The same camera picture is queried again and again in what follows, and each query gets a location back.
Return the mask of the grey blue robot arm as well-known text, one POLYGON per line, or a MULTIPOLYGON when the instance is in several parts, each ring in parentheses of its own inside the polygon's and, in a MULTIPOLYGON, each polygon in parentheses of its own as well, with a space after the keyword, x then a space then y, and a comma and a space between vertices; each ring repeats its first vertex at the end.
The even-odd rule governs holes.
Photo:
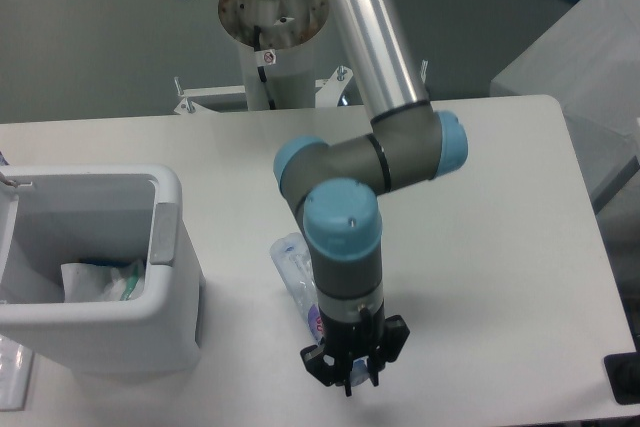
POLYGON ((314 103, 305 53, 328 18, 338 25, 371 130, 333 145, 290 140, 273 171, 310 251, 323 324, 302 362, 322 384, 350 390, 363 361, 377 383, 410 333, 402 317, 384 313, 378 197, 462 167, 465 130, 454 114, 432 108, 392 0, 220 0, 218 15, 239 47, 254 110, 314 103))

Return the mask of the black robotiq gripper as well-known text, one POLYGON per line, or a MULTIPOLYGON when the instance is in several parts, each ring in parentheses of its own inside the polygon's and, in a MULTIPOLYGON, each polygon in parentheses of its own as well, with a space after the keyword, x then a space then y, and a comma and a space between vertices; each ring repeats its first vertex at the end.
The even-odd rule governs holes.
POLYGON ((367 369, 374 387, 379 385, 380 372, 394 363, 409 335, 410 329, 401 315, 385 320, 378 310, 356 323, 339 322, 320 311, 324 340, 300 351, 306 371, 326 387, 341 386, 346 396, 352 395, 350 380, 352 362, 368 357, 367 369))

